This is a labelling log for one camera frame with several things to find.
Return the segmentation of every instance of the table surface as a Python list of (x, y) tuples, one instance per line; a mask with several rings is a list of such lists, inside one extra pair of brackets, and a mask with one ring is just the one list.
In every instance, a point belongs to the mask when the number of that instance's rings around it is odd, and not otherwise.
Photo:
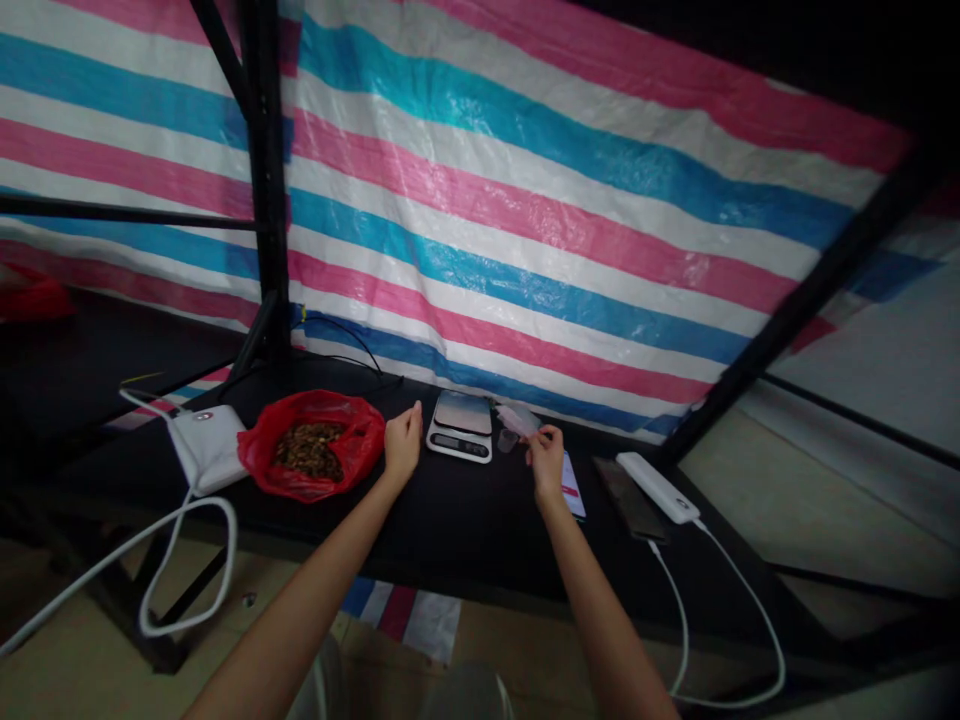
[(232, 362), (242, 333), (72, 288), (77, 314), (0, 325), (0, 386), (39, 441), (102, 425), (131, 406), (117, 387), (131, 377), (164, 395)]
[[(286, 395), (313, 388), (364, 395), (386, 418), (417, 399), (429, 418), (439, 388), (405, 379), (376, 389), (377, 378), (337, 361), (290, 362), (251, 375), (229, 388), (224, 402), (252, 427), (260, 410)], [(216, 391), (190, 403), (218, 404)], [(645, 541), (636, 541), (600, 484), (591, 456), (643, 448), (639, 443), (553, 421), (563, 431), (583, 502), (581, 525), (600, 565), (628, 614), (646, 637), (679, 642), (676, 601), (663, 570)], [(494, 421), (494, 433), (499, 432)], [(261, 492), (245, 479), (222, 492), (233, 503), (241, 546), (302, 560), (329, 535), (379, 476), (342, 495), (305, 505)], [(813, 618), (763, 560), (732, 529), (679, 470), (668, 478), (702, 512), (702, 519), (734, 558), (778, 629), (791, 672), (832, 676), (849, 672), (838, 641)], [(55, 477), (20, 488), (26, 499), (53, 511), (86, 514), (146, 525), (182, 502), (185, 482), (167, 431), (150, 422), (112, 441)], [(216, 513), (185, 525), (196, 536), (222, 524)], [(692, 525), (664, 519), (669, 543), (662, 547), (686, 605), (694, 647), (755, 661), (775, 672), (771, 640), (733, 570), (709, 538)], [(196, 532), (206, 527), (205, 534)], [(533, 498), (530, 470), (516, 448), (494, 448), (490, 464), (479, 465), (423, 449), (420, 464), (397, 500), (364, 567), (378, 579), (536, 612), (567, 612), (566, 595), (550, 541)]]

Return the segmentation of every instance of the forearm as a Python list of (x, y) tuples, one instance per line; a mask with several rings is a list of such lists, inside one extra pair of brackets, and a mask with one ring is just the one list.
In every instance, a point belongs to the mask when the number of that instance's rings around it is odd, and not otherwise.
[(562, 496), (541, 510), (604, 714), (677, 720), (656, 667)]
[(282, 718), (399, 493), (381, 478), (243, 636), (187, 717)]

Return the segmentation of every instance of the dried herb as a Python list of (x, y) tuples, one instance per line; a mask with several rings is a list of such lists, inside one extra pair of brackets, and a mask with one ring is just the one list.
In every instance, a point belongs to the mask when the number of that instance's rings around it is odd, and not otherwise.
[(281, 436), (274, 463), (313, 478), (341, 482), (343, 467), (328, 445), (342, 434), (343, 427), (334, 423), (296, 425)]

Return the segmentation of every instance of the blue stripe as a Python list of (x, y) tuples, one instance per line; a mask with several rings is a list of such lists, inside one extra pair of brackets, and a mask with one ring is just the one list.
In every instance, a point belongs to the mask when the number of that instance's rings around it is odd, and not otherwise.
[(626, 340), (726, 365), (750, 342), (743, 335), (645, 310), (452, 248), (321, 195), (291, 188), (290, 204), (297, 225), (410, 263), (424, 277)]
[(202, 390), (200, 388), (192, 388), (189, 385), (184, 385), (182, 388), (178, 388), (177, 390), (174, 390), (170, 394), (178, 395), (179, 397), (187, 398), (188, 400), (193, 400), (195, 397), (200, 397), (205, 392), (208, 392), (208, 391)]
[[(247, 124), (233, 97), (139, 75), (3, 33), (0, 85), (247, 149)], [(284, 162), (289, 162), (292, 118), (284, 118), (283, 125)]]
[(369, 578), (357, 576), (350, 586), (347, 597), (343, 599), (340, 609), (352, 617), (360, 617), (363, 609), (367, 606), (367, 600), (373, 593), (374, 581)]
[[(18, 193), (21, 191), (0, 186), (0, 192)], [(254, 248), (232, 245), (185, 230), (166, 225), (141, 225), (136, 223), (102, 222), (100, 220), (69, 220), (65, 218), (27, 217), (11, 215), (27, 225), (43, 228), (64, 235), (101, 238), (134, 250), (152, 253), (160, 257), (194, 265), (204, 270), (224, 273), (236, 277), (260, 279), (260, 267), (257, 251)], [(8, 236), (16, 233), (16, 228), (4, 228)], [(28, 244), (32, 238), (23, 236)]]
[(400, 55), (358, 27), (328, 29), (305, 15), (300, 67), (339, 90), (376, 93), (418, 118), (489, 135), (705, 222), (823, 250), (853, 216), (839, 203), (730, 180), (678, 150), (595, 130), (453, 65)]
[[(374, 354), (391, 360), (418, 365), (432, 371), (437, 377), (445, 378), (458, 385), (477, 388), (501, 397), (521, 400), (531, 405), (547, 408), (552, 412), (582, 418), (629, 433), (637, 430), (647, 430), (660, 435), (669, 435), (681, 421), (681, 418), (675, 415), (660, 415), (651, 419), (625, 410), (610, 408), (606, 405), (575, 400), (504, 375), (453, 362), (445, 358), (436, 348), (426, 343), (409, 340), (383, 330), (368, 328), (343, 318), (338, 317), (336, 320), (363, 338)], [(304, 325), (303, 329), (306, 335), (311, 338), (328, 340), (341, 345), (351, 344), (350, 339), (344, 336), (342, 330), (326, 323), (310, 323)]]
[(873, 302), (887, 302), (910, 283), (943, 265), (938, 260), (904, 255), (893, 250), (877, 250), (858, 276), (847, 285), (847, 289)]

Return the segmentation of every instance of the smartphone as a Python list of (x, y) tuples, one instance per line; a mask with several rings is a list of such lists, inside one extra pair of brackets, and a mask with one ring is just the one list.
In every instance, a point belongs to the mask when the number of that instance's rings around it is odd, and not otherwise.
[(593, 458), (593, 464), (600, 473), (603, 486), (610, 493), (610, 499), (627, 531), (637, 540), (653, 540), (658, 543), (667, 542), (667, 534), (663, 524), (657, 517), (657, 511), (647, 502), (643, 491), (637, 487), (633, 478), (613, 460)]

